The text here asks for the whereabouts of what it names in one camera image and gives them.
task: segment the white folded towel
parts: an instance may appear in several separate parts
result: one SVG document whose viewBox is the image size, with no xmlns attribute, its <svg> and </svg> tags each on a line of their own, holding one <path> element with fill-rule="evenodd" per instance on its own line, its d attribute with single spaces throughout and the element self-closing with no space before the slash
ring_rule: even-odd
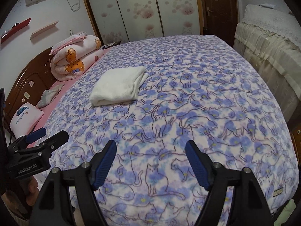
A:
<svg viewBox="0 0 301 226">
<path fill-rule="evenodd" d="M 92 89 L 90 102 L 101 106 L 135 100 L 147 77 L 143 66 L 109 69 Z"/>
</svg>

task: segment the blue cat print blanket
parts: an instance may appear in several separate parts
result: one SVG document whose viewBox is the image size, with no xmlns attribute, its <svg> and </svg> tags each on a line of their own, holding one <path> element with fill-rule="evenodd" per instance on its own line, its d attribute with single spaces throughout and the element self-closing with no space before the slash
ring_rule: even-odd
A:
<svg viewBox="0 0 301 226">
<path fill-rule="evenodd" d="M 89 95 L 103 72 L 135 66 L 149 74 L 137 100 L 91 106 Z M 95 193 L 111 226 L 194 225 L 207 192 L 185 155 L 188 140 L 225 167 L 250 167 L 271 212 L 298 186 L 297 159 L 279 105 L 252 66 L 213 35 L 113 47 L 64 95 L 45 128 L 44 139 L 61 130 L 70 135 L 50 158 L 52 168 L 62 170 L 116 141 L 113 165 Z M 232 192 L 228 188 L 219 225 L 226 224 Z M 71 196 L 78 206 L 74 189 Z"/>
</svg>

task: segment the wooden headboard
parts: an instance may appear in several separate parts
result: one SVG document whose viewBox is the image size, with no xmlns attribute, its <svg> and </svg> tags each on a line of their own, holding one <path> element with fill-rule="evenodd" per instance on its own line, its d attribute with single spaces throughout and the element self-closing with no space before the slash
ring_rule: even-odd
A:
<svg viewBox="0 0 301 226">
<path fill-rule="evenodd" d="M 50 70 L 50 61 L 53 58 L 53 55 L 49 55 L 50 51 L 51 48 L 48 48 L 31 60 L 16 79 L 5 100 L 5 128 L 7 130 L 7 123 L 11 123 L 11 119 L 18 108 L 24 103 L 31 103 L 36 106 L 43 92 L 57 81 Z"/>
</svg>

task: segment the wall shelf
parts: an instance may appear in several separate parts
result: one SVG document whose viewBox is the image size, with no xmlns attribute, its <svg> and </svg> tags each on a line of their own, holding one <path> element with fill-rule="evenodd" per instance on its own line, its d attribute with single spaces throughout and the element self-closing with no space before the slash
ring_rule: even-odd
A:
<svg viewBox="0 0 301 226">
<path fill-rule="evenodd" d="M 25 21 L 21 22 L 20 24 L 16 25 L 11 30 L 9 30 L 3 37 L 1 37 L 1 44 L 4 43 L 8 38 L 10 38 L 17 31 L 19 31 L 22 28 L 24 28 L 25 26 L 27 26 L 30 21 L 31 21 L 31 18 L 26 19 Z"/>
<path fill-rule="evenodd" d="M 59 22 L 59 21 L 52 22 L 51 24 L 46 25 L 46 26 L 44 26 L 44 27 L 38 29 L 37 31 L 33 32 L 33 33 L 31 34 L 31 36 L 30 36 L 30 39 L 36 37 L 37 35 L 43 33 L 44 31 L 49 30 L 49 29 L 52 28 L 52 27 L 55 27 L 56 24 L 57 24 L 58 22 Z"/>
</svg>

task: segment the green cloth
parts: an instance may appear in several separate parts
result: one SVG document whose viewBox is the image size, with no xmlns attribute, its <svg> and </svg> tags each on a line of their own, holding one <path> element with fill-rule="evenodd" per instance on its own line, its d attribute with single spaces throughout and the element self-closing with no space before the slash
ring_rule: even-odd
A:
<svg viewBox="0 0 301 226">
<path fill-rule="evenodd" d="M 283 211 L 274 222 L 274 226 L 281 226 L 281 224 L 285 223 L 290 215 L 293 213 L 293 210 L 296 208 L 296 204 L 293 199 L 290 199 L 288 204 L 284 207 Z"/>
</svg>

